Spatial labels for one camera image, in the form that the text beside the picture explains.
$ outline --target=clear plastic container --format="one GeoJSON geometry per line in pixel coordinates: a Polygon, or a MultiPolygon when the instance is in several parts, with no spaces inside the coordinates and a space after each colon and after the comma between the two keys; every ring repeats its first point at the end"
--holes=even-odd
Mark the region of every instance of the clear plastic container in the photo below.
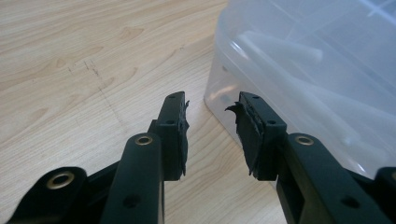
{"type": "Polygon", "coordinates": [[[289,133],[317,137],[347,169],[396,166],[396,1],[230,1],[219,16],[205,102],[260,95],[289,133]]]}

